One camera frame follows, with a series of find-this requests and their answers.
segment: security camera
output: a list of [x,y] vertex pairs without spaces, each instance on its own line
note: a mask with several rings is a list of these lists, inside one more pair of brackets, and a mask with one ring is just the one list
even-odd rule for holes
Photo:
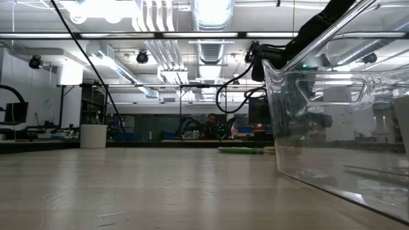
[[146,53],[146,50],[140,50],[138,56],[136,57],[136,61],[139,64],[145,64],[148,62],[148,55]]
[[28,63],[28,66],[34,70],[39,70],[43,68],[43,61],[41,60],[40,55],[33,55],[31,58],[30,62]]
[[376,54],[374,54],[374,53],[368,54],[368,56],[362,58],[362,62],[364,64],[375,63],[376,60],[378,60],[378,56],[376,56]]

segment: fluorescent light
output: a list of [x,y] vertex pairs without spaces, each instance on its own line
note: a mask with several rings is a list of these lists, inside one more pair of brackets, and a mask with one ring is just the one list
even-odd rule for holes
[[352,32],[335,35],[332,39],[345,38],[402,38],[406,36],[406,32]]
[[135,85],[132,84],[125,84],[125,85],[121,85],[121,84],[113,84],[113,85],[109,85],[109,87],[118,87],[118,88],[133,88],[135,87]]
[[156,88],[178,88],[178,87],[180,87],[180,85],[177,85],[177,84],[159,84],[159,85],[154,85],[154,84],[144,84],[144,85],[141,85],[141,86],[144,86],[144,87],[156,87]]
[[292,38],[298,35],[297,32],[273,32],[273,33],[247,33],[247,38]]
[[162,102],[136,102],[137,105],[143,104],[143,105],[156,105],[156,104],[161,104]]
[[62,39],[71,38],[69,33],[0,33],[4,39]]
[[234,84],[230,84],[228,85],[228,88],[246,88],[246,87],[252,87],[252,88],[256,88],[256,87],[261,87],[263,86],[262,84],[260,85],[234,85]]
[[196,41],[188,41],[191,45],[200,45],[200,44],[235,44],[235,41],[203,41],[203,40],[196,40]]
[[153,33],[81,33],[82,38],[154,38]]
[[193,33],[164,33],[164,38],[236,38],[238,33],[223,32],[193,32]]
[[115,102],[115,105],[131,105],[133,102]]

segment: red object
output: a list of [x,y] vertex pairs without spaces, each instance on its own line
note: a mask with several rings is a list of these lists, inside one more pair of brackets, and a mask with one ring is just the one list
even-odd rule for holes
[[266,127],[253,127],[252,132],[264,132]]

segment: person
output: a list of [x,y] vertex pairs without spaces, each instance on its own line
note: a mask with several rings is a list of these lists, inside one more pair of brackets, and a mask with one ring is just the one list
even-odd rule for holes
[[204,138],[208,140],[220,139],[219,123],[217,121],[216,114],[211,113],[207,116],[206,128],[203,132]]

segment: black cable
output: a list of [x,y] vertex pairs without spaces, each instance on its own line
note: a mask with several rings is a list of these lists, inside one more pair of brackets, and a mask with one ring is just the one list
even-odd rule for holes
[[272,47],[272,48],[286,48],[287,45],[271,45],[271,44],[263,44],[264,46],[267,47]]
[[98,79],[101,81],[102,86],[105,88],[105,92],[108,94],[109,99],[111,100],[112,106],[113,106],[114,109],[115,109],[116,115],[117,115],[118,119],[120,120],[120,126],[121,126],[121,128],[122,128],[123,137],[124,137],[125,142],[126,142],[126,141],[127,141],[127,133],[126,133],[126,131],[125,131],[125,127],[123,126],[122,118],[121,118],[120,112],[118,112],[118,109],[116,108],[116,105],[115,105],[115,103],[114,103],[114,100],[112,99],[112,96],[111,96],[111,94],[110,94],[110,92],[109,92],[109,90],[108,90],[107,85],[105,84],[104,80],[102,80],[100,74],[98,73],[98,70],[96,70],[94,64],[93,64],[92,61],[89,59],[89,57],[88,57],[88,55],[85,53],[84,49],[81,47],[81,45],[80,45],[80,43],[78,42],[78,40],[76,39],[74,33],[71,31],[70,27],[69,27],[68,24],[65,22],[65,19],[64,19],[63,15],[61,14],[61,12],[60,12],[60,10],[59,10],[59,8],[58,8],[56,2],[55,2],[54,0],[50,0],[50,1],[51,1],[51,3],[52,3],[53,7],[56,9],[56,12],[57,12],[59,18],[61,19],[61,21],[63,22],[63,24],[64,24],[66,30],[70,33],[70,35],[71,35],[72,39],[74,40],[75,44],[77,44],[78,48],[80,49],[80,51],[82,52],[82,54],[85,56],[85,58],[86,58],[87,61],[89,62],[89,64],[91,65],[92,69],[94,70],[94,72],[96,73],[96,76],[97,76]]
[[238,79],[241,79],[242,77],[244,77],[244,76],[250,71],[250,69],[253,67],[254,62],[255,62],[255,58],[253,59],[253,61],[252,61],[251,64],[249,65],[249,67],[248,67],[242,74],[240,74],[239,76],[237,76],[237,77],[235,77],[235,78],[233,78],[233,79],[228,80],[226,83],[224,83],[224,84],[217,90],[217,93],[216,93],[216,106],[217,106],[217,108],[218,108],[220,111],[222,111],[222,112],[224,112],[224,113],[226,113],[226,114],[235,113],[235,112],[239,111],[239,110],[245,105],[245,103],[250,99],[251,95],[253,95],[255,92],[257,92],[257,91],[259,91],[259,90],[266,91],[265,86],[261,86],[261,87],[257,87],[257,88],[254,88],[254,89],[250,89],[250,90],[244,92],[245,100],[244,100],[235,110],[233,110],[233,111],[226,111],[226,110],[224,110],[224,109],[219,105],[219,95],[220,95],[220,93],[222,92],[222,90],[223,90],[223,89],[227,89],[228,84],[230,84],[230,83],[232,83],[232,82],[234,82],[234,81],[237,81]]

